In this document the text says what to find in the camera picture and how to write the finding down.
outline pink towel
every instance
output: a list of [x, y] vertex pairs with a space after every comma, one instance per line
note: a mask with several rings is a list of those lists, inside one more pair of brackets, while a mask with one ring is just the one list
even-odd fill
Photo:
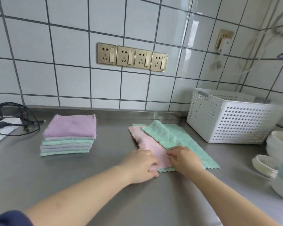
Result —
[[153, 137], [141, 130], [142, 127], [145, 126], [131, 126], [129, 132], [138, 143], [140, 149], [151, 150], [153, 155], [158, 159], [158, 164], [151, 165], [149, 171], [171, 167], [172, 165], [167, 157], [166, 149], [157, 143]]
[[55, 115], [45, 129], [44, 137], [96, 137], [97, 119], [95, 115]]

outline power socket panel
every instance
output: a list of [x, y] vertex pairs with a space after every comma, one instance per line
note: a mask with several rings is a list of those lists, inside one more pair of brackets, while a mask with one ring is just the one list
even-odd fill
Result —
[[151, 67], [152, 51], [136, 49], [134, 67], [149, 70]]
[[233, 31], [229, 31], [229, 30], [225, 30], [225, 29], [221, 29], [217, 38], [217, 42], [216, 42], [216, 46], [215, 48], [218, 49], [221, 43], [222, 39], [228, 38], [228, 39], [232, 39], [234, 36], [234, 32]]
[[166, 71], [166, 62], [168, 60], [167, 54], [162, 53], [156, 53], [154, 52], [152, 54], [152, 61], [151, 61], [151, 68], [152, 71], [160, 71], [165, 72]]
[[135, 48], [117, 46], [117, 65], [134, 67]]
[[97, 44], [97, 63], [116, 65], [117, 46], [111, 44]]

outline white plastic basket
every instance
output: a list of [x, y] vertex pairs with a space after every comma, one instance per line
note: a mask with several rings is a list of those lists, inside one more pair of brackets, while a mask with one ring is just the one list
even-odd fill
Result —
[[262, 144], [282, 116], [270, 100], [194, 88], [187, 123], [208, 143]]

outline forearm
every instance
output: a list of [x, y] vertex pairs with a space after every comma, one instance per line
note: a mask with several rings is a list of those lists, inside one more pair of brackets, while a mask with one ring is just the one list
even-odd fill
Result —
[[85, 226], [128, 184], [123, 171], [112, 167], [37, 203], [26, 215], [34, 226]]
[[210, 203], [224, 226], [278, 226], [261, 209], [203, 170], [189, 176]]

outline stack of folded towels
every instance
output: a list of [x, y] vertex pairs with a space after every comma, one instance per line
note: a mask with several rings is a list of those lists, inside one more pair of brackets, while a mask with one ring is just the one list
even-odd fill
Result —
[[40, 156], [90, 152], [96, 129], [95, 115], [55, 115], [43, 133]]

